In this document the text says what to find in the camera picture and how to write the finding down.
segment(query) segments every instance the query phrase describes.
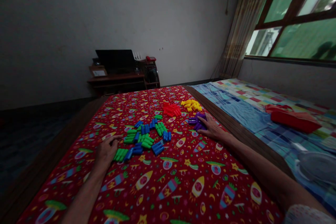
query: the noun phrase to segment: bed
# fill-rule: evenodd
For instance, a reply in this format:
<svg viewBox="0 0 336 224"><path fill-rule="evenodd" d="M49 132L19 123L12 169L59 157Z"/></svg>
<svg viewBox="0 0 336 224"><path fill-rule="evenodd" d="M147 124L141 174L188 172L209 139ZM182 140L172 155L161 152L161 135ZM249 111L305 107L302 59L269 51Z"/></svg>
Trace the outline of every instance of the bed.
<svg viewBox="0 0 336 224"><path fill-rule="evenodd" d="M2 223L54 223L90 172L95 148L141 119L162 114L163 102L196 99L225 130L264 155L289 176L285 161L192 87L174 86L101 97L88 104L3 196ZM163 123L172 141L155 156L146 151L113 163L89 223L281 223L283 214L249 171L225 147L188 125L193 113ZM151 137L159 141L157 133ZM121 142L121 148L129 148Z"/></svg>
<svg viewBox="0 0 336 224"><path fill-rule="evenodd" d="M296 142L308 151L335 154L336 110L238 79L221 80L193 87L281 155L296 180L336 216L334 186L321 181L312 182L302 176L298 167L298 152L289 144ZM289 105L295 112L308 112L322 125L322 128L307 135L273 123L265 113L264 106L268 104Z"/></svg>

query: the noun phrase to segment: window frame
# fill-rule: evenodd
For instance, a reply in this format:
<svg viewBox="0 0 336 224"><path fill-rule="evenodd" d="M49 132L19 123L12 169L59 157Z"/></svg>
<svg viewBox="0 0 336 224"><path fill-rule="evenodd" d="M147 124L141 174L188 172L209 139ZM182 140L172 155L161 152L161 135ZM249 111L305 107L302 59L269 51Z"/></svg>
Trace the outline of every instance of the window frame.
<svg viewBox="0 0 336 224"><path fill-rule="evenodd" d="M325 20L325 19L332 19L336 18L336 2L332 5L331 9L325 10L322 12L312 12L306 15L298 16L302 6L304 5L306 0L292 0L286 14L284 15L283 19L275 20L271 22L265 23L265 18L268 14L268 11L271 7L271 4L273 0L266 0L264 7L262 9L262 12L260 14L259 20L257 25L255 26L254 30L261 30L261 29L267 29L267 28L274 28L274 27L281 27L279 30L279 34L277 38L275 39L272 48L270 49L267 56L257 56L257 55L245 55L245 57L250 58L262 58L262 59L278 59L278 60L284 60L284 61L306 61L311 63L334 63L336 64L336 61L332 60L324 60L324 59L309 59L309 58L284 58L284 57L271 57L271 54L276 46L276 44L279 41L280 36L282 35L282 32L284 29L289 25L296 25L296 24L302 24L302 23L308 23L313 21L319 21L319 20Z"/></svg>

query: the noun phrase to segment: patterned bed sheet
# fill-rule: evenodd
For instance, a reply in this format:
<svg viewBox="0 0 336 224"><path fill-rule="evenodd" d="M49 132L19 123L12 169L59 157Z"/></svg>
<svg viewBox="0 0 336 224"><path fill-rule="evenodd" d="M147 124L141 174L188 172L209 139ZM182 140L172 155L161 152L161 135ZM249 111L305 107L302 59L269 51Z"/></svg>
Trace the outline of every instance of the patterned bed sheet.
<svg viewBox="0 0 336 224"><path fill-rule="evenodd" d="M265 111L265 105L288 105L295 112L310 113L321 125L312 136L313 141L321 148L336 153L336 110L313 102L280 94L273 90L257 86L238 79L227 79L213 82L212 85L239 97L252 106Z"/></svg>
<svg viewBox="0 0 336 224"><path fill-rule="evenodd" d="M267 123L258 132L250 131L279 153L287 162L297 181L314 195L329 212L336 216L336 190L334 186L322 182L312 182L304 178L298 169L298 152L290 146L288 141L284 141L285 139L290 140L289 142L300 143L308 151L335 154L336 110L238 79L221 80L193 87L231 116L232 114L227 110L227 106L232 104L242 105L244 102L262 112L265 112L264 106L267 104L279 104L291 106L296 112L308 112L314 116L323 127L309 135L273 122Z"/></svg>
<svg viewBox="0 0 336 224"><path fill-rule="evenodd" d="M87 179L95 148L111 135L126 134L139 121L162 114L163 103L194 99L182 86L110 96L54 168L18 223L57 223ZM89 223L282 223L283 214L225 147L188 125L196 112L161 120L172 133L155 156L145 150L113 162ZM120 148L131 148L123 140Z"/></svg>

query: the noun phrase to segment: checkered blanket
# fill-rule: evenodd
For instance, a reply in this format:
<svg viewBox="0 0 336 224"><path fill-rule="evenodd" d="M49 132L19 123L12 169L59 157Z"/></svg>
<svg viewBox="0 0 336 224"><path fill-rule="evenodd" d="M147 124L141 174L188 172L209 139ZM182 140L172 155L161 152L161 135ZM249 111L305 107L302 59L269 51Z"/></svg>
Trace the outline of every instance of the checkered blanket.
<svg viewBox="0 0 336 224"><path fill-rule="evenodd" d="M193 88L224 111L225 104L239 103L241 101L245 101L261 111L265 111L264 106L267 104L289 105L296 112L309 111L323 125L322 128L312 134L306 135L273 122L268 123L264 129L253 133L279 153L286 160L297 181L336 216L336 191L334 187L322 182L311 182L305 179L298 169L298 152L290 145L290 142L297 142L308 151L336 153L335 110L285 96L237 79L196 85Z"/></svg>

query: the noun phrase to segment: red telephone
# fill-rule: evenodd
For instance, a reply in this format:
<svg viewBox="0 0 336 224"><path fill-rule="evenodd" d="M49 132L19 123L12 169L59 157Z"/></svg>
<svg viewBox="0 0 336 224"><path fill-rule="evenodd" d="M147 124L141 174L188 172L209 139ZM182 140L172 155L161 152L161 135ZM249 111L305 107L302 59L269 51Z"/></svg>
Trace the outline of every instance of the red telephone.
<svg viewBox="0 0 336 224"><path fill-rule="evenodd" d="M147 61L156 61L156 58L155 57L146 56L146 60Z"/></svg>

